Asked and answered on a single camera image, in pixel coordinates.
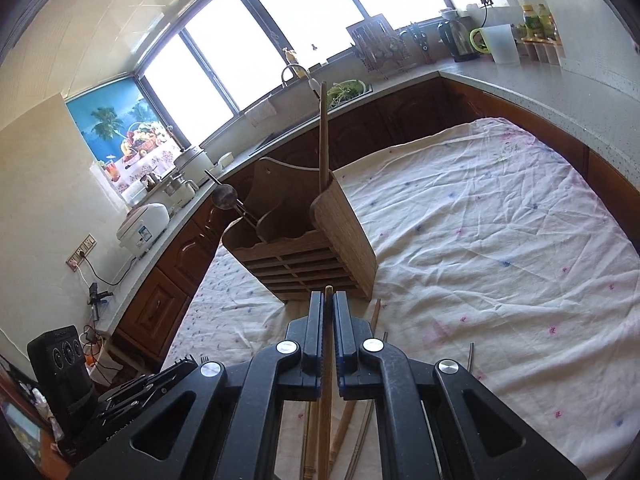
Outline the white small blender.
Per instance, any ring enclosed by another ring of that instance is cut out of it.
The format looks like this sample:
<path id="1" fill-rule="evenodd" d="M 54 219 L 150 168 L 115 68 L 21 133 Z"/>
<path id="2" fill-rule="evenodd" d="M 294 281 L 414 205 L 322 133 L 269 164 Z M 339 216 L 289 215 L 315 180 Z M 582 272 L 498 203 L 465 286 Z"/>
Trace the white small blender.
<path id="1" fill-rule="evenodd" d="M 182 174 L 171 176 L 165 188 L 165 194 L 174 209 L 186 206 L 194 199 L 197 192 L 198 186 L 192 180 L 183 177 Z"/>

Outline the metal spoon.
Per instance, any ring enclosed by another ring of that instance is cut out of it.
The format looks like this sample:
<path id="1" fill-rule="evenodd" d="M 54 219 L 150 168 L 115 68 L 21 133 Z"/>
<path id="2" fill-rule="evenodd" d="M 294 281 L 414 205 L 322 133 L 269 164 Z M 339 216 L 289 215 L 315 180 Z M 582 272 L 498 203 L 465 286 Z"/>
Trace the metal spoon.
<path id="1" fill-rule="evenodd" d="M 236 189 L 227 183 L 222 183 L 208 169 L 204 170 L 207 177 L 214 182 L 212 199 L 214 206 L 221 210 L 235 210 L 250 226 L 257 228 L 257 219 L 246 209 L 240 201 Z"/>

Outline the white steamer pot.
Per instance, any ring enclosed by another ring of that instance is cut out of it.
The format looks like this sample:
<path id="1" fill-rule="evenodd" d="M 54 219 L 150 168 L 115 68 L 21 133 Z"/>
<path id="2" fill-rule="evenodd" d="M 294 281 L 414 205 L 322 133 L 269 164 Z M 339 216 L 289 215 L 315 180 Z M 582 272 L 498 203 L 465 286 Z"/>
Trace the white steamer pot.
<path id="1" fill-rule="evenodd" d="M 175 170 L 186 180 L 201 186 L 208 181 L 206 171 L 212 171 L 214 163 L 206 151 L 197 145 L 192 145 L 181 152 L 174 160 Z"/>

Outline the black electric kettle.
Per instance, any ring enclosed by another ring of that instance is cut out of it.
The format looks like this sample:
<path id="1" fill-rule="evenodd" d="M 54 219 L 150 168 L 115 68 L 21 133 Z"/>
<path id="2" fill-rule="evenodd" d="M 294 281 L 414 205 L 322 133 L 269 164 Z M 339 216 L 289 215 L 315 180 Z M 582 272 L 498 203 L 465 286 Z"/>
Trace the black electric kettle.
<path id="1" fill-rule="evenodd" d="M 469 29 L 459 20 L 458 12 L 454 9 L 441 10 L 442 21 L 437 25 L 440 40 L 447 47 L 454 62 L 462 63 L 480 57 L 469 40 Z"/>

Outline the green colander with vegetables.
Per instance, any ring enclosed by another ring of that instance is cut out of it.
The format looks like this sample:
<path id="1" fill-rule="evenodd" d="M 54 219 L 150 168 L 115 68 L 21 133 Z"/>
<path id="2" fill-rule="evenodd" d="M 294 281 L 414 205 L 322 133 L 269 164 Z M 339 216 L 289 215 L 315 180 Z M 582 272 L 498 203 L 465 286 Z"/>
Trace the green colander with vegetables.
<path id="1" fill-rule="evenodd" d="M 329 108 L 335 108 L 342 104 L 357 99 L 367 92 L 367 85 L 359 79 L 349 79 L 332 84 L 326 92 Z"/>

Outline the white spotted tablecloth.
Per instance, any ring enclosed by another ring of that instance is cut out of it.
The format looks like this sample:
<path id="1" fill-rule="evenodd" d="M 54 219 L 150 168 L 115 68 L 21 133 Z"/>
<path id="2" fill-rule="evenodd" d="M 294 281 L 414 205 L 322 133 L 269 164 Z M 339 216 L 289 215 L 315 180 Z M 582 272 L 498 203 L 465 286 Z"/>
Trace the white spotted tablecloth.
<path id="1" fill-rule="evenodd" d="M 337 170 L 378 260 L 354 315 L 473 374 L 590 479 L 639 430 L 639 257 L 585 180 L 484 118 Z"/>

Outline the oil bottles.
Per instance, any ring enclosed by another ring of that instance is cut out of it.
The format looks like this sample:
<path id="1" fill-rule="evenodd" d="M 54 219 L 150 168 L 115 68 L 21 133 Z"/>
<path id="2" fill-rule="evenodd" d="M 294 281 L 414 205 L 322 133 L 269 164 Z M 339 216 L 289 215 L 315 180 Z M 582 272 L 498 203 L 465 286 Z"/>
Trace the oil bottles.
<path id="1" fill-rule="evenodd" d="M 555 40 L 554 19 L 543 3 L 538 3 L 536 6 L 525 3 L 522 5 L 522 10 L 528 40 Z"/>

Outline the wooden utensil holder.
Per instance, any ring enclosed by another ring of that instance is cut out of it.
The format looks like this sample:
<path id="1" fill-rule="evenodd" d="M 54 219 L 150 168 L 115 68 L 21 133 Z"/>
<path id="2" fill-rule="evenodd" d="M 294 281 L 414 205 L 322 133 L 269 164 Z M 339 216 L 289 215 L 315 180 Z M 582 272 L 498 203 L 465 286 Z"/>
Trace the wooden utensil holder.
<path id="1" fill-rule="evenodd" d="M 244 202 L 257 219 L 230 223 L 221 243 L 282 301 L 304 300 L 331 285 L 372 297 L 376 257 L 340 182 L 319 193 L 319 169 L 263 157 Z"/>

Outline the white plastic pitcher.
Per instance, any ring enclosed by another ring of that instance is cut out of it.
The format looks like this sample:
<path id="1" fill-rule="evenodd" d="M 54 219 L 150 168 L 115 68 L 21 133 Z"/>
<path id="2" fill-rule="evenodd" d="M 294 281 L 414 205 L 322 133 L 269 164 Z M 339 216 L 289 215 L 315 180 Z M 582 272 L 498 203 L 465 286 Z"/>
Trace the white plastic pitcher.
<path id="1" fill-rule="evenodd" d="M 520 55 L 509 24 L 473 29 L 469 34 L 469 42 L 478 53 L 491 55 L 497 65 L 520 64 Z"/>

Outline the kitchen faucet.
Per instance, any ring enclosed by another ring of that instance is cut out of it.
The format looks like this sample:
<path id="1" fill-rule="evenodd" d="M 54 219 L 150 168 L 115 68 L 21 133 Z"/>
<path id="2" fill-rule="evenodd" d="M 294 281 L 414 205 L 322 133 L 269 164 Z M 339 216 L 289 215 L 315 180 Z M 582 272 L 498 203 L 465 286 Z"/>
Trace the kitchen faucet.
<path id="1" fill-rule="evenodd" d="M 317 99 L 320 99 L 321 86 L 318 81 L 311 76 L 309 70 L 306 70 L 303 65 L 298 63 L 288 63 L 281 73 L 281 86 L 286 88 L 289 84 L 298 80 L 306 81 L 312 93 Z"/>

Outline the dish drying rack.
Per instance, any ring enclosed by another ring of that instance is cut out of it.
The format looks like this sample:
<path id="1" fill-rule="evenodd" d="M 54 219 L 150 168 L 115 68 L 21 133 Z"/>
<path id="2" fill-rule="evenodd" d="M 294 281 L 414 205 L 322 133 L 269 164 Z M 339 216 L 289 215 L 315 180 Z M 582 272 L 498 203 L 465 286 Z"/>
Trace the dish drying rack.
<path id="1" fill-rule="evenodd" d="M 398 32 L 383 14 L 376 14 L 346 27 L 357 58 L 369 72 L 386 65 L 403 68 L 409 53 Z"/>

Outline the tropical fruit poster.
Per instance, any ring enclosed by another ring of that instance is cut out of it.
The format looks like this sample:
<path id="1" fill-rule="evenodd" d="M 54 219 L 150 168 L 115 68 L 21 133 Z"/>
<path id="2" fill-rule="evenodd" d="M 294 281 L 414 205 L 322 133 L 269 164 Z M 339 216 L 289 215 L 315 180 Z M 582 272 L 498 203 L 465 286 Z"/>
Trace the tropical fruit poster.
<path id="1" fill-rule="evenodd" d="M 141 200 L 148 174 L 174 170 L 180 148 L 131 78 L 104 84 L 66 103 L 107 182 L 123 200 Z"/>

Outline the white rice cooker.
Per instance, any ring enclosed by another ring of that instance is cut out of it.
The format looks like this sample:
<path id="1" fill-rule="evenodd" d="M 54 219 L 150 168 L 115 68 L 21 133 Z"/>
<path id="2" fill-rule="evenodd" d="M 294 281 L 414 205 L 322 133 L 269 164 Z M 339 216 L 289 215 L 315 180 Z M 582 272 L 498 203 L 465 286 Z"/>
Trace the white rice cooker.
<path id="1" fill-rule="evenodd" d="M 165 232 L 169 224 L 168 209 L 160 203 L 140 206 L 128 214 L 116 232 L 119 245 L 140 258 Z"/>

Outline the metal chopstick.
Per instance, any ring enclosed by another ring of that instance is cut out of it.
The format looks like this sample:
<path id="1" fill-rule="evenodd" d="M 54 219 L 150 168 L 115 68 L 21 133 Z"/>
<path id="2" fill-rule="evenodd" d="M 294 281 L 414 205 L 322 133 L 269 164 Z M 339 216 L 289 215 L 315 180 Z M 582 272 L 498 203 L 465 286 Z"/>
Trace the metal chopstick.
<path id="1" fill-rule="evenodd" d="M 345 480 L 352 480 L 355 477 L 355 472 L 356 472 L 358 462 L 362 453 L 364 441 L 366 440 L 367 432 L 370 427 L 374 408 L 375 408 L 374 401 L 367 400 L 366 406 L 364 407 L 363 419 L 358 430 L 358 436 L 356 439 L 355 447 L 354 447 L 354 450 L 352 451 L 352 456 L 350 456 L 349 464 L 344 477 Z"/>

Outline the kitchen sink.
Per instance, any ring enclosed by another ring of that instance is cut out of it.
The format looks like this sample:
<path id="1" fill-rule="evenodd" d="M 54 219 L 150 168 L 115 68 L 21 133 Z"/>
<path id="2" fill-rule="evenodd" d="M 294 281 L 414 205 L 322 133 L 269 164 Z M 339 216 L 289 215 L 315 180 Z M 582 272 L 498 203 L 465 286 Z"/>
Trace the kitchen sink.
<path id="1" fill-rule="evenodd" d="M 365 94 L 363 94 L 362 96 L 366 96 L 367 94 L 369 94 L 369 93 L 371 93 L 373 91 L 373 87 L 370 84 L 366 84 L 366 85 L 368 87 L 367 88 L 367 92 Z M 349 102 L 346 102 L 346 103 L 342 104 L 341 106 L 338 106 L 338 107 L 335 107 L 335 108 L 329 108 L 329 112 L 333 112 L 334 110 L 339 110 L 341 107 L 344 107 Z M 251 153 L 256 153 L 256 152 L 260 151 L 265 146 L 269 145 L 270 143 L 274 142 L 277 139 L 280 139 L 281 136 L 286 136 L 287 134 L 289 134 L 293 130 L 296 130 L 296 129 L 302 128 L 302 127 L 306 127 L 306 126 L 312 124 L 313 122 L 316 122 L 319 119 L 319 117 L 320 117 L 320 112 L 317 112 L 316 114 L 314 114 L 312 116 L 309 116 L 308 118 L 305 118 L 304 120 L 302 120 L 301 122 L 298 122 L 297 124 L 294 124 L 292 126 L 286 127 L 285 129 L 283 129 L 281 131 L 270 133 L 269 136 L 266 136 L 264 140 L 260 141 L 257 145 L 255 145 L 254 148 L 252 148 L 250 150 L 250 152 Z"/>

